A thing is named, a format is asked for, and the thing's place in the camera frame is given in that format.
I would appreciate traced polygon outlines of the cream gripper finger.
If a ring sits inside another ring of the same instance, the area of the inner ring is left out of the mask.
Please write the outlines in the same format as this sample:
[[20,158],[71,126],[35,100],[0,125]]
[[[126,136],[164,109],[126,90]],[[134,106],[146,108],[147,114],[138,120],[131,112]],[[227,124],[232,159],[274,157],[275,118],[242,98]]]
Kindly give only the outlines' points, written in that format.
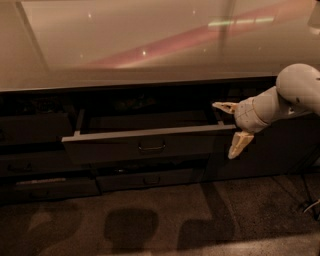
[[232,139],[231,147],[228,152],[228,158],[234,159],[238,157],[253,139],[253,133],[246,131],[236,132]]
[[238,104],[233,102],[214,102],[212,106],[224,111],[227,114],[233,115],[237,109]]

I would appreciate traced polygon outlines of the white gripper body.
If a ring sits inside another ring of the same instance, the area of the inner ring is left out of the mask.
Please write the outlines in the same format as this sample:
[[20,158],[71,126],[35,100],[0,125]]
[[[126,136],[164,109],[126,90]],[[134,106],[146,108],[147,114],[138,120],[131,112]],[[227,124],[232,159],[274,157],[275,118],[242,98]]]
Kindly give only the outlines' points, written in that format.
[[259,97],[250,97],[237,105],[234,118],[243,131],[258,133],[270,125],[271,103]]

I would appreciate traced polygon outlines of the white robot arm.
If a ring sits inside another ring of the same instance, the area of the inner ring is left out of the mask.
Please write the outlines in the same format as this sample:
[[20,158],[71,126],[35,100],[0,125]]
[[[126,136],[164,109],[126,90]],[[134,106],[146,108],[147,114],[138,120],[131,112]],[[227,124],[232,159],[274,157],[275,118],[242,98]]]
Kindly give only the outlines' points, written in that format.
[[315,113],[320,115],[320,71],[307,64],[292,64],[277,76],[270,89],[239,103],[214,102],[213,107],[234,116],[236,132],[228,152],[234,159],[254,135],[272,123]]

